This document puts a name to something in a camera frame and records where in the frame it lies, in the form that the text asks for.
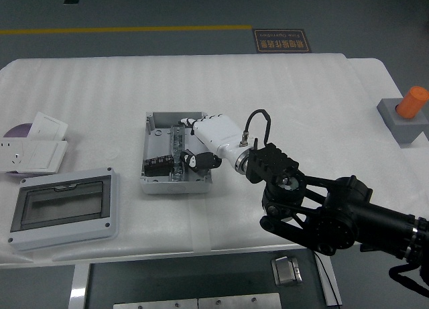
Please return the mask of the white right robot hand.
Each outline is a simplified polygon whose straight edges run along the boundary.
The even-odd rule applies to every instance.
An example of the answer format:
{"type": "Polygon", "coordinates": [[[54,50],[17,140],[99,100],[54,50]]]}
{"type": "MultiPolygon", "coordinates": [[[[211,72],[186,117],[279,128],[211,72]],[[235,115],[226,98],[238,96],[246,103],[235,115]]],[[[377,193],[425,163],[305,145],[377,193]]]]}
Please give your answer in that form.
{"type": "Polygon", "coordinates": [[[192,128],[194,135],[208,150],[227,160],[236,172],[244,174],[249,156],[249,133],[241,130],[226,115],[205,116],[202,119],[184,118],[180,123],[192,128]]]}

